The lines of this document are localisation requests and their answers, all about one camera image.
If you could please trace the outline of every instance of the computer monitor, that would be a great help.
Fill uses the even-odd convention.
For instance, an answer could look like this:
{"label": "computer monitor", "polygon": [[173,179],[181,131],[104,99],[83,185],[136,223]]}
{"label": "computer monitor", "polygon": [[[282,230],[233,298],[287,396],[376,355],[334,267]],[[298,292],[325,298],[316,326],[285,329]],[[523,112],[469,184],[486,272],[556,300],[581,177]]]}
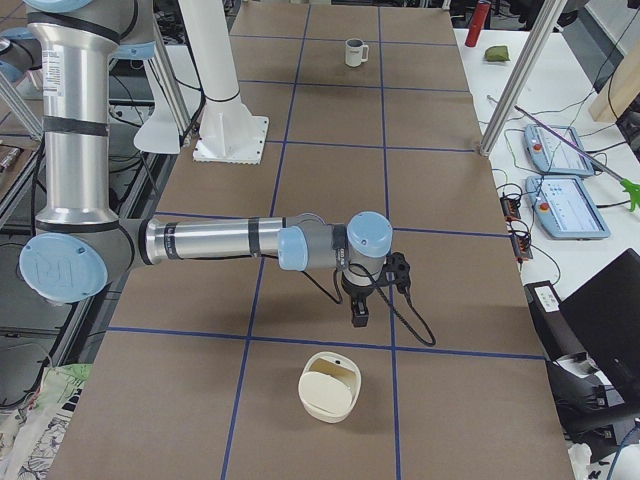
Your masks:
{"label": "computer monitor", "polygon": [[622,398],[640,401],[640,256],[624,251],[560,311]]}

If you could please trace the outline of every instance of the green object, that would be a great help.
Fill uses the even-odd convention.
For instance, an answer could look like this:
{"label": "green object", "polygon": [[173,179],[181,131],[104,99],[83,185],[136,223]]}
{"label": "green object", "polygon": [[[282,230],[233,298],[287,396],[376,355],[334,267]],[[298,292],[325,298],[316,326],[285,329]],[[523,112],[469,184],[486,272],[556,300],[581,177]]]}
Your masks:
{"label": "green object", "polygon": [[484,58],[487,62],[508,62],[509,49],[506,45],[495,45],[487,48],[484,52]]}
{"label": "green object", "polygon": [[631,208],[629,210],[633,212],[640,204],[640,185],[633,183],[626,178],[620,180],[620,185],[622,185],[624,187],[624,191],[629,194],[629,198],[631,199]]}

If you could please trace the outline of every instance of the red cylinder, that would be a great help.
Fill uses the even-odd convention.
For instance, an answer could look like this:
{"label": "red cylinder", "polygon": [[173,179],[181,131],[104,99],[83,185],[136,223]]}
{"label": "red cylinder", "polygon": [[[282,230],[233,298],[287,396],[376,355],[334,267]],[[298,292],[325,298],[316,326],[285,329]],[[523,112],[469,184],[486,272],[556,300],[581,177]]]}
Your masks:
{"label": "red cylinder", "polygon": [[482,27],[484,27],[484,21],[487,19],[487,14],[490,9],[490,0],[480,0],[476,5],[476,10],[473,12],[473,17],[471,17],[471,22],[469,23],[469,33],[464,42],[467,47],[475,47],[476,43],[478,43],[480,31]]}

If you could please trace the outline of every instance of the white label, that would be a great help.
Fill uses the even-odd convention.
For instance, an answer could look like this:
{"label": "white label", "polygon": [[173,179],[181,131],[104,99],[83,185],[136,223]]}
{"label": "white label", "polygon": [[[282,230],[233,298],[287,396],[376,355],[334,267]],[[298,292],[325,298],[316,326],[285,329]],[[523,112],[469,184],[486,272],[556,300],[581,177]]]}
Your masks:
{"label": "white label", "polygon": [[560,310],[558,300],[550,287],[536,287],[534,290],[545,312],[550,313]]}
{"label": "white label", "polygon": [[43,95],[64,97],[64,52],[62,50],[42,51]]}

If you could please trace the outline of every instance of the white cup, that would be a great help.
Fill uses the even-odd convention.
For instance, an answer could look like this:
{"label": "white cup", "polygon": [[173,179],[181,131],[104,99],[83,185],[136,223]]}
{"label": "white cup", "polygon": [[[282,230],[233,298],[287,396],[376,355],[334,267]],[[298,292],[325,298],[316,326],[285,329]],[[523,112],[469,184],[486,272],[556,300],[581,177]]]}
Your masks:
{"label": "white cup", "polygon": [[344,42],[344,46],[344,63],[350,67],[358,67],[361,63],[369,60],[369,45],[359,38],[350,38]]}

